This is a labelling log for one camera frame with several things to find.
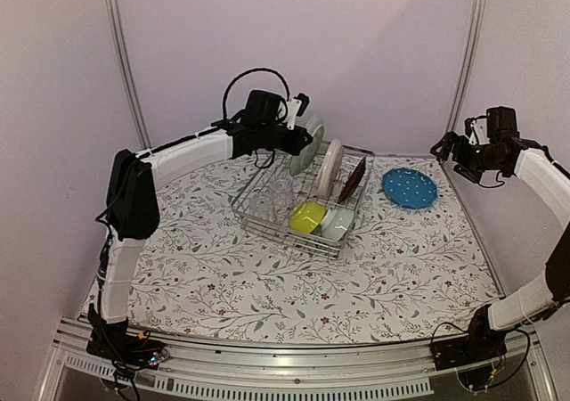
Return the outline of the pale green flower plate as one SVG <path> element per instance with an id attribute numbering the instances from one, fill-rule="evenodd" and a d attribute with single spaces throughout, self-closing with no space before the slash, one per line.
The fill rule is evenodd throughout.
<path id="1" fill-rule="evenodd" d="M 300 175 L 309 169 L 321 149 L 322 140 L 325 134 L 324 118 L 321 114 L 315 113 L 306 123 L 305 129 L 312 137 L 312 141 L 303 148 L 298 156 L 291 158 L 289 174 L 291 176 Z"/>

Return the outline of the blue polka dot plate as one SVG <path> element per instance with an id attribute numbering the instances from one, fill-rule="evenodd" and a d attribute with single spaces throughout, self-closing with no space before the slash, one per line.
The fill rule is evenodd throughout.
<path id="1" fill-rule="evenodd" d="M 426 209 L 438 197 L 436 183 L 431 177 L 412 168 L 394 168 L 381 180 L 387 199 L 404 209 Z"/>

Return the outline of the white ribbed plate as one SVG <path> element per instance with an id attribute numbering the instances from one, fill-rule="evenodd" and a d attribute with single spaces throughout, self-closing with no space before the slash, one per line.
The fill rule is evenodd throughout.
<path id="1" fill-rule="evenodd" d="M 329 198 L 333 182 L 338 176 L 343 156 L 344 145 L 339 139 L 333 139 L 326 151 L 316 178 L 316 195 L 318 198 L 322 200 Z"/>

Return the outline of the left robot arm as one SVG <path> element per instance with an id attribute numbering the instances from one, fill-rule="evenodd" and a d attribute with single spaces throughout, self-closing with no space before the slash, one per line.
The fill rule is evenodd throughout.
<path id="1" fill-rule="evenodd" d="M 154 149 L 119 151 L 111 170 L 105 210 L 96 222 L 107 229 L 97 272 L 98 294 L 88 319 L 98 331 L 97 343 L 114 360 L 132 353 L 127 301 L 136 261 L 145 242 L 159 227 L 157 192 L 166 184 L 206 165 L 282 151 L 297 156 L 313 138 L 297 123 L 309 105 L 306 94 L 279 95 L 253 90 L 243 109 L 210 127 Z"/>

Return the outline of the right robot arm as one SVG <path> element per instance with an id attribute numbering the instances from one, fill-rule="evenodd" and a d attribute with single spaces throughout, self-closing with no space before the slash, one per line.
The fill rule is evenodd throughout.
<path id="1" fill-rule="evenodd" d="M 525 184 L 562 228 L 543 270 L 530 282 L 501 299 L 480 307 L 469 323 L 460 353 L 478 362 L 493 350 L 495 338 L 533 317 L 543 318 L 569 301 L 569 171 L 547 146 L 525 139 L 513 108 L 498 106 L 465 121 L 465 133 L 448 131 L 430 149 L 440 161 L 451 160 L 453 171 L 473 184 L 495 172 Z"/>

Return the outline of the clear glass rear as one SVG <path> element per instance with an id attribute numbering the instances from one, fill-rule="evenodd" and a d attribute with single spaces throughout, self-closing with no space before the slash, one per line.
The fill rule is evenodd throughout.
<path id="1" fill-rule="evenodd" d="M 293 183 L 290 178 L 274 178 L 267 185 L 270 197 L 277 209 L 288 209 L 293 203 Z"/>

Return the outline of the clear glass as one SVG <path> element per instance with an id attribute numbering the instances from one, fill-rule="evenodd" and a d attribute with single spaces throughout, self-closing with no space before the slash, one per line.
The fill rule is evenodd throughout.
<path id="1" fill-rule="evenodd" d="M 293 183 L 290 178 L 274 178 L 267 185 L 270 197 L 277 209 L 288 209 L 293 203 Z"/>
<path id="2" fill-rule="evenodd" d="M 276 221 L 275 203 L 273 198 L 266 192 L 256 192 L 249 200 L 249 214 L 252 217 L 267 221 Z"/>

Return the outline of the clear glass front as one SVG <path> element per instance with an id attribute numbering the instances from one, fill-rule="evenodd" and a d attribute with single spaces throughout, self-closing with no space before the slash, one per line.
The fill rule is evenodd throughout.
<path id="1" fill-rule="evenodd" d="M 252 217 L 267 221 L 276 221 L 275 203 L 273 198 L 266 192 L 256 192 L 249 200 L 249 214 Z"/>

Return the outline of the yellow green bowl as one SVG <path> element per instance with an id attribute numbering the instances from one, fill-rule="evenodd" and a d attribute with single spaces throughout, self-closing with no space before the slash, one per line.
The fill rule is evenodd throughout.
<path id="1" fill-rule="evenodd" d="M 315 201 L 298 204 L 289 216 L 289 228 L 301 233 L 312 233 L 321 223 L 327 209 Z"/>

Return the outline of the dark red black plate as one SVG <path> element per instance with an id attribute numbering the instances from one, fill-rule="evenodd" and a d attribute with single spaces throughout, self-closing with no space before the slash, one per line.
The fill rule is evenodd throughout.
<path id="1" fill-rule="evenodd" d="M 366 158 L 363 157 L 361 158 L 361 160 L 359 161 L 353 172 L 350 174 L 350 176 L 347 178 L 346 183 L 343 186 L 338 196 L 337 204 L 341 204 L 347 201 L 353 195 L 356 188 L 362 181 L 365 170 L 366 170 Z"/>

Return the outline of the white grey patterned bowl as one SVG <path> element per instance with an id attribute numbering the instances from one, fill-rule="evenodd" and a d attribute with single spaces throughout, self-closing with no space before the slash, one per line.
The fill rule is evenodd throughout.
<path id="1" fill-rule="evenodd" d="M 340 241 L 354 221 L 354 212 L 346 208 L 329 209 L 321 221 L 321 234 L 329 241 Z"/>

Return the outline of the floral table mat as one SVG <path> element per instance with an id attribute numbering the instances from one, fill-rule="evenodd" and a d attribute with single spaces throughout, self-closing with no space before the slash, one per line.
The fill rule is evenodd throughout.
<path id="1" fill-rule="evenodd" d="M 415 210 L 388 200 L 381 180 L 394 168 L 431 177 L 436 202 Z M 376 158 L 338 258 L 241 228 L 231 204 L 254 171 L 249 158 L 220 162 L 159 191 L 161 223 L 130 288 L 132 325 L 269 343 L 394 342 L 465 327 L 501 296 L 435 161 Z"/>

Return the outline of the right aluminium frame post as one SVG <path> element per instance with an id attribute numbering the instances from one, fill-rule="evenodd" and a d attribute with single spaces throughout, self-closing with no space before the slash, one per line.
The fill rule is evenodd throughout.
<path id="1" fill-rule="evenodd" d="M 460 65 L 459 77 L 452 96 L 451 108 L 446 124 L 447 131 L 454 130 L 460 118 L 472 69 L 476 60 L 476 50 L 485 18 L 485 7 L 486 0 L 472 0 L 468 34 Z"/>

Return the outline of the aluminium frame post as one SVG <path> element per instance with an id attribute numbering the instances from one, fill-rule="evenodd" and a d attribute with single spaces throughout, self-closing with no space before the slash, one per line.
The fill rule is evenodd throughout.
<path id="1" fill-rule="evenodd" d="M 476 50 L 485 18 L 485 7 L 486 0 L 472 0 L 468 34 L 460 65 L 459 77 L 452 96 L 451 108 L 446 124 L 447 131 L 454 130 L 460 118 L 472 69 L 476 60 Z"/>
<path id="2" fill-rule="evenodd" d="M 119 73 L 126 93 L 127 104 L 134 123 L 134 130 L 138 141 L 143 149 L 151 147 L 151 139 L 143 108 L 140 102 L 134 73 L 130 62 L 129 52 L 126 43 L 126 36 L 120 11 L 119 0 L 105 0 L 108 20 L 110 24 L 111 39 L 114 44 L 118 61 Z"/>

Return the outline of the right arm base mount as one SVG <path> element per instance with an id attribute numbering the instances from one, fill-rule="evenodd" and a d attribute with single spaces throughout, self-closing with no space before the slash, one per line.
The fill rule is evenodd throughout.
<path id="1" fill-rule="evenodd" d="M 437 371 L 455 369 L 460 384 L 471 392 L 488 390 L 506 366 L 504 331 L 471 337 L 430 340 L 430 351 Z"/>

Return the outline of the aluminium front rail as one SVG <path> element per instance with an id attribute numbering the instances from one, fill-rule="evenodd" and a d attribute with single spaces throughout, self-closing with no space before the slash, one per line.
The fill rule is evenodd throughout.
<path id="1" fill-rule="evenodd" d="M 38 400 L 559 400 L 533 329 L 506 355 L 438 369 L 431 340 L 364 345 L 261 344 L 154 333 L 168 358 L 133 381 L 86 350 L 90 325 L 60 321 Z"/>

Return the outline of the left aluminium frame post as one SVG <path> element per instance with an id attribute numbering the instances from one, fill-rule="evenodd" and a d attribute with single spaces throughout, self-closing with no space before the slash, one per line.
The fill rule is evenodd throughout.
<path id="1" fill-rule="evenodd" d="M 105 0 L 108 20 L 110 24 L 111 39 L 114 44 L 118 61 L 119 73 L 126 93 L 127 104 L 134 123 L 134 130 L 138 141 L 143 149 L 151 147 L 151 139 L 143 108 L 140 102 L 134 73 L 130 62 L 129 52 L 126 43 L 126 36 L 120 11 L 119 0 Z"/>

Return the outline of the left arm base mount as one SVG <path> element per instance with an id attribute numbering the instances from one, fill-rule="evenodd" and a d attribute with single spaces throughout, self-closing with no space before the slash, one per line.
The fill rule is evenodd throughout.
<path id="1" fill-rule="evenodd" d="M 106 324 L 93 327 L 86 352 L 136 371 L 156 370 L 170 357 L 166 345 L 147 331 L 139 337 L 129 335 L 124 326 Z"/>

